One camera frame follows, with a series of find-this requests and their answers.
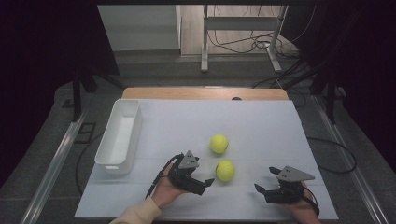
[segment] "yellow ball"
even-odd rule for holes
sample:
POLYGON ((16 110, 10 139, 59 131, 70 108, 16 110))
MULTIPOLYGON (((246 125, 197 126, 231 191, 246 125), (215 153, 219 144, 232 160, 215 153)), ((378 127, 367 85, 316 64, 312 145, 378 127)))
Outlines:
POLYGON ((228 146, 227 138, 222 134, 217 134, 210 140, 210 149, 216 153, 223 153, 228 146))
POLYGON ((222 181, 230 181, 235 176, 235 167, 231 161, 221 161, 216 167, 216 176, 222 181))

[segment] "human hand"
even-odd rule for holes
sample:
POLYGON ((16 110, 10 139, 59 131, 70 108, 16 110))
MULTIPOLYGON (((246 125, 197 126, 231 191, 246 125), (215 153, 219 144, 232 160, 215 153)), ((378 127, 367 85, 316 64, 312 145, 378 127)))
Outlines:
MULTIPOLYGON (((304 189, 304 196, 309 200, 312 200, 312 194, 304 189)), ((318 224, 320 223, 317 214, 311 204, 304 200, 300 200, 297 203, 282 203, 284 208, 288 209, 301 224, 318 224)))
POLYGON ((158 181, 157 187, 154 190, 151 199, 158 205, 158 207, 163 208, 167 204, 171 203, 177 196, 183 193, 188 193, 186 190, 179 189, 175 187, 169 177, 167 176, 173 163, 169 164, 163 171, 163 177, 158 181))

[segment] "floor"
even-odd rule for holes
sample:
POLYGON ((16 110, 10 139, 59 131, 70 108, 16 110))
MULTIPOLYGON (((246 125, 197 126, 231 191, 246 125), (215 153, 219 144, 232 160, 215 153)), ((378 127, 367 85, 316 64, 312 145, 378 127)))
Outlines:
MULTIPOLYGON (((271 8, 264 10, 265 13, 272 14, 271 8)), ((237 15, 258 12, 255 7, 241 7, 235 10, 237 15)), ((200 10, 195 10, 196 20, 183 17, 183 24, 193 27, 193 23, 199 24, 202 18, 200 10)), ((226 15, 228 10, 219 7, 219 13, 226 15)), ((218 41, 226 42, 249 37, 250 33, 238 34, 231 37, 222 37, 218 33, 218 41)), ((182 49, 181 56, 175 55, 140 55, 136 56, 124 52, 115 52, 116 60, 121 72, 120 77, 115 79, 123 82, 126 86, 221 86, 221 87, 241 87, 251 88, 258 81, 270 77, 277 77, 268 57, 263 52, 259 54, 243 55, 230 54, 225 49, 215 47, 209 48, 209 72, 200 72, 200 41, 187 40, 201 38, 202 35, 191 35, 183 33, 182 45, 187 47, 182 49)), ((251 43, 245 46, 233 45, 237 50, 247 50, 251 43)), ((282 67, 289 68, 295 60, 282 59, 282 67)), ((98 84, 98 91, 94 94, 90 110, 85 118, 85 123, 96 123, 93 137, 97 136, 106 128, 106 121, 115 100, 121 97, 122 90, 95 77, 98 84)), ((280 79, 281 85, 287 79, 280 79)), ((311 83, 308 79, 292 89, 288 90, 290 99, 295 103, 300 115, 305 134, 311 137, 332 139, 334 129, 341 136, 343 142, 354 153, 358 160, 358 171, 351 175, 334 175, 322 172, 326 186, 332 197, 334 208, 340 220, 335 223, 378 223, 375 222, 368 212, 367 201, 362 195, 367 191, 359 187, 363 182, 368 186, 369 191, 374 194, 376 203, 380 204, 381 211, 387 217, 387 222, 396 223, 396 174, 394 174, 379 155, 375 146, 362 133, 353 119, 348 115, 342 106, 342 100, 337 101, 334 109, 336 125, 330 126, 323 117, 319 100, 309 94, 308 87, 311 83)), ((262 83, 257 88, 268 88, 270 84, 262 83)), ((72 99, 71 84, 66 84, 59 88, 54 96, 55 104, 49 117, 43 125, 40 133, 30 146, 20 165, 15 169, 8 182, 0 189, 0 223, 18 223, 21 221, 32 197, 37 190, 40 181, 47 171, 47 168, 61 144, 66 133, 70 120, 73 117, 73 109, 65 106, 67 100, 72 99)), ((86 136, 78 135, 77 140, 86 140, 86 136)), ((64 166, 54 187, 49 195, 37 223, 107 223, 107 220, 83 220, 73 218, 78 206, 80 194, 78 189, 84 188, 93 166, 93 156, 100 141, 91 141, 88 145, 74 144, 64 161, 64 166)), ((339 148, 332 144, 310 141, 311 148, 318 164, 332 168, 347 168, 345 159, 339 148)))

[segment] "gray floor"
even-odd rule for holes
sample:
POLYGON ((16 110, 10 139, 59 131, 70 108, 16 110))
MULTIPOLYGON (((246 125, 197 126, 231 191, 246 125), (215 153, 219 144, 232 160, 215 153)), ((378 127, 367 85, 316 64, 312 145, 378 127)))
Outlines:
MULTIPOLYGON (((200 72, 199 57, 167 57, 168 60, 153 57, 144 63, 127 63, 125 55, 118 57, 121 77, 114 77, 127 86, 223 86, 244 87, 276 74, 271 64, 260 55, 252 57, 213 56, 207 74, 200 72)), ((293 61, 281 62, 285 68, 293 61)), ((84 122, 95 122, 94 135, 101 133, 105 127, 115 100, 121 97, 122 90, 95 78, 98 91, 94 94, 87 118, 84 122)), ((315 99, 309 94, 311 80, 306 80, 288 91, 289 97, 296 105, 304 131, 307 136, 332 139, 325 125, 315 99)), ((267 88, 268 84, 259 86, 267 88)), ((52 157, 61 143, 65 131, 73 116, 71 108, 63 108, 64 101, 72 99, 71 85, 59 88, 55 94, 55 104, 46 123, 30 146, 26 156, 14 171, 8 182, 0 189, 0 223, 18 223, 25 213, 35 190, 37 189, 52 157)), ((346 145, 358 159, 360 171, 367 184, 371 186, 378 202, 383 208, 389 223, 396 223, 396 175, 389 169, 375 147, 353 122, 342 101, 336 102, 336 127, 346 145)), ((79 135, 78 140, 86 136, 79 135)), ((74 144, 64 162, 64 167, 51 191, 49 199, 41 212, 37 223, 107 223, 107 220, 84 220, 73 218, 80 195, 75 181, 84 188, 93 166, 93 157, 100 143, 100 138, 89 146, 74 144), (84 150, 79 167, 77 161, 84 150)), ((340 153, 332 144, 309 141, 318 164, 333 169, 344 169, 340 153)), ((322 176, 331 194, 332 202, 340 220, 336 223, 375 223, 368 213, 365 201, 356 187, 351 175, 334 175, 323 171, 322 176)))

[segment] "beige sleeve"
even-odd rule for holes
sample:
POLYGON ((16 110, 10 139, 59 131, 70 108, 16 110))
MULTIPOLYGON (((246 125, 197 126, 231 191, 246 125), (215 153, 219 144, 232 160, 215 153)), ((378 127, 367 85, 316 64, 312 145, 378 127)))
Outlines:
POLYGON ((125 211, 110 222, 110 224, 149 224, 160 214, 161 209, 152 201, 151 197, 148 196, 142 203, 125 209, 125 211))

